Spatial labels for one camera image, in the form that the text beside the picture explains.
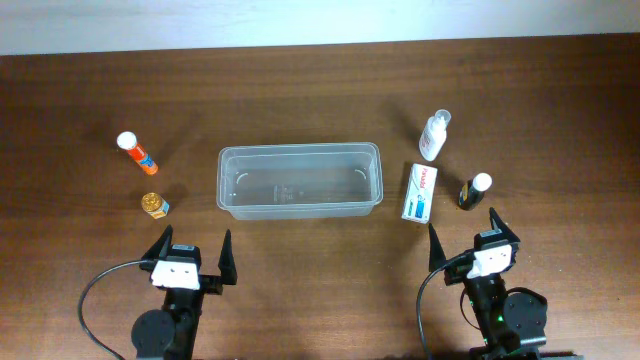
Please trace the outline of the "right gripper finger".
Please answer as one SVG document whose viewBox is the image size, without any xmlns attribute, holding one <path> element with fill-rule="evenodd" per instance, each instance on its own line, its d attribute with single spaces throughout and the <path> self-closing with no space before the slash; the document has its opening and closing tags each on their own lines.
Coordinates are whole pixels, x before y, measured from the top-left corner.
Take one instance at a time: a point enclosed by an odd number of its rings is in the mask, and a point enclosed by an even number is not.
<svg viewBox="0 0 640 360">
<path fill-rule="evenodd" d="M 493 208 L 489 208 L 489 217 L 492 230 L 496 236 L 500 236 L 501 239 L 506 240 L 510 244 L 519 244 L 519 237 L 509 228 L 509 226 L 500 218 L 497 211 Z"/>
<path fill-rule="evenodd" d="M 429 271 L 435 272 L 447 262 L 447 257 L 442 248 L 436 230 L 432 223 L 428 224 L 429 235 Z"/>
</svg>

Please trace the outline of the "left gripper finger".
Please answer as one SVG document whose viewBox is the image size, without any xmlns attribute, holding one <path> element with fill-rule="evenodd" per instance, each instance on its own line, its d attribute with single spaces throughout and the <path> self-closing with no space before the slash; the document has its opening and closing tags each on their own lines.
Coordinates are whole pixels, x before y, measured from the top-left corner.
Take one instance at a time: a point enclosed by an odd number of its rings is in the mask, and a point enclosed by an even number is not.
<svg viewBox="0 0 640 360">
<path fill-rule="evenodd" d="M 173 236 L 173 227 L 168 225 L 159 239 L 144 253 L 142 260 L 160 260 L 167 256 L 171 246 Z"/>
<path fill-rule="evenodd" d="M 232 251 L 232 234 L 230 230 L 225 233 L 218 269 L 220 270 L 220 280 L 223 285 L 237 284 L 238 274 Z"/>
</svg>

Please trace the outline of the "dark bottle white cap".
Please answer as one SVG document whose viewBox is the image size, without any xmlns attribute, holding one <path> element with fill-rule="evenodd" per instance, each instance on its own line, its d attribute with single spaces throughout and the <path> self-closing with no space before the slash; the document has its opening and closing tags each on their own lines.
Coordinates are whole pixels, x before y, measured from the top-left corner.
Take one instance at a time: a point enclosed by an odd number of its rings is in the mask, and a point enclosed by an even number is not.
<svg viewBox="0 0 640 360">
<path fill-rule="evenodd" d="M 468 180 L 459 193 L 458 206 L 466 211 L 474 209 L 482 201 L 492 183 L 493 179 L 487 173 L 479 173 Z"/>
</svg>

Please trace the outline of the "white Panadol box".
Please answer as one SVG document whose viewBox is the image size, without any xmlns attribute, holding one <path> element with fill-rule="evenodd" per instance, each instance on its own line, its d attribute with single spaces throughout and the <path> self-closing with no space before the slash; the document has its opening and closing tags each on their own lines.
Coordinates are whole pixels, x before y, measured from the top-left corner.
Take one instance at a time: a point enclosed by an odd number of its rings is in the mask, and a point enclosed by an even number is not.
<svg viewBox="0 0 640 360">
<path fill-rule="evenodd" d="M 437 174 L 438 170 L 434 167 L 412 165 L 402 219 L 420 224 L 429 222 Z"/>
</svg>

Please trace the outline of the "white spray bottle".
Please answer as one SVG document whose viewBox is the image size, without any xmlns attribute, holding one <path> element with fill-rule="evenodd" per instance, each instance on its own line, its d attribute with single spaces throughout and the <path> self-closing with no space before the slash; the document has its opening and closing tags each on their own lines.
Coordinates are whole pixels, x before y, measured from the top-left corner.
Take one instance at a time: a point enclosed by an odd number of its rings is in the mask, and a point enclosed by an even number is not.
<svg viewBox="0 0 640 360">
<path fill-rule="evenodd" d="M 447 138 L 450 120 L 451 114 L 445 109 L 437 110 L 428 119 L 419 140 L 419 150 L 425 160 L 433 161 L 439 154 Z"/>
</svg>

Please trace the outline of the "orange tube white cap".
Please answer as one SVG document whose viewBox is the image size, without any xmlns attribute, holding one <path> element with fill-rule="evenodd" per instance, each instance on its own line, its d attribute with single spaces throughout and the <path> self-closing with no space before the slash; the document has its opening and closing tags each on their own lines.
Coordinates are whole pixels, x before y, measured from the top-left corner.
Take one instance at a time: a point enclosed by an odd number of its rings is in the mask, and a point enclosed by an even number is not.
<svg viewBox="0 0 640 360">
<path fill-rule="evenodd" d="M 125 131 L 120 133 L 117 136 L 116 143 L 119 148 L 127 152 L 147 175 L 155 175 L 158 172 L 158 165 L 138 143 L 137 137 L 133 132 Z"/>
</svg>

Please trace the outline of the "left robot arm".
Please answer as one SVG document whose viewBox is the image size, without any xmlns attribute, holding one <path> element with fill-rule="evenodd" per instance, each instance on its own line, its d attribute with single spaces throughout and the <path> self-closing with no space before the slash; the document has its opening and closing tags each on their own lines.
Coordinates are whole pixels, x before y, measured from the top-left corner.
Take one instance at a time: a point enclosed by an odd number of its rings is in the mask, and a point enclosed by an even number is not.
<svg viewBox="0 0 640 360">
<path fill-rule="evenodd" d="M 220 295 L 224 286 L 237 284 L 230 231 L 224 236 L 218 275 L 202 274 L 200 249 L 174 244 L 172 235 L 173 228 L 167 226 L 141 257 L 140 269 L 150 274 L 150 283 L 163 290 L 165 298 L 161 308 L 143 313 L 132 327 L 138 359 L 190 359 L 204 297 Z"/>
</svg>

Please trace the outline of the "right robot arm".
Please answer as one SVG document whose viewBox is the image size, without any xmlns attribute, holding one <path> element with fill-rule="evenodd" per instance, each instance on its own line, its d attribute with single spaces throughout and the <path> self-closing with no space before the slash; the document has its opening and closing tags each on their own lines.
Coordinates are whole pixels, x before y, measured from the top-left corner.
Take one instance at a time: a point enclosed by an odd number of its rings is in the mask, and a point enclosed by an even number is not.
<svg viewBox="0 0 640 360">
<path fill-rule="evenodd" d="M 426 286 L 439 273 L 447 286 L 462 284 L 462 298 L 468 298 L 484 345 L 469 350 L 471 359 L 577 359 L 574 353 L 544 354 L 548 301 L 525 288 L 508 289 L 502 274 L 516 264 L 521 240 L 499 217 L 489 210 L 491 229 L 474 236 L 474 246 L 448 258 L 433 225 L 428 226 L 429 274 L 419 287 L 416 320 L 426 356 L 431 352 L 422 323 L 421 303 Z"/>
</svg>

